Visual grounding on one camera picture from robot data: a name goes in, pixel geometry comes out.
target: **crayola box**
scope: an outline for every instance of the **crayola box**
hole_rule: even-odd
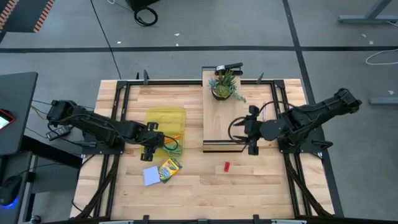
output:
[[[160,181],[164,184],[182,168],[181,164],[176,159],[167,159],[159,168]]]

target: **red object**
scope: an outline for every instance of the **red object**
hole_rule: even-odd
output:
[[[4,129],[5,127],[9,126],[12,122],[15,121],[15,118],[13,118],[9,113],[7,113],[6,110],[0,109],[0,118],[1,121],[7,121],[6,125],[0,126],[0,130]]]
[[[229,170],[229,162],[225,162],[224,172],[228,172]]]

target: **table leg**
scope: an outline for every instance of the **table leg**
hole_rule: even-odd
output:
[[[339,22],[397,22],[398,16],[379,16],[392,0],[380,0],[372,9],[363,16],[339,16]]]

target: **wooden table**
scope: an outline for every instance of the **wooden table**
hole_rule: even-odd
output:
[[[305,104],[299,79],[286,79],[287,97],[294,105]],[[99,88],[95,113],[111,116],[116,80],[103,80]],[[119,107],[123,102],[123,91]],[[272,101],[271,90],[264,85],[242,85],[249,105],[261,107]],[[165,159],[140,161],[139,146],[126,145],[120,157],[116,190],[114,192],[112,220],[187,219],[252,219],[293,218],[292,203],[287,183],[283,155],[277,142],[260,140],[258,156],[243,153],[203,153],[203,97],[200,85],[134,85],[129,92],[127,120],[143,122],[149,108],[174,106],[185,108],[187,125],[185,154],[179,160],[183,169],[166,184],[145,187],[142,170],[160,166]],[[274,106],[266,108],[266,119],[275,118]],[[333,213],[330,193],[322,162],[311,154],[301,155],[307,187],[324,209]],[[83,208],[98,188],[103,156],[97,155],[81,169],[75,194],[75,203]],[[230,162],[229,172],[224,172],[225,162]],[[296,186],[300,213],[304,214],[302,196]],[[106,207],[105,192],[100,215]],[[71,216],[78,214],[72,208]]]

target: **plant pot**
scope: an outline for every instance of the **plant pot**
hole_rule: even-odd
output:
[[[216,100],[226,100],[226,99],[228,99],[231,96],[231,94],[229,94],[229,96],[227,98],[220,97],[220,96],[217,95],[217,93],[214,92],[214,89],[211,89],[211,94],[213,94],[213,97]]]

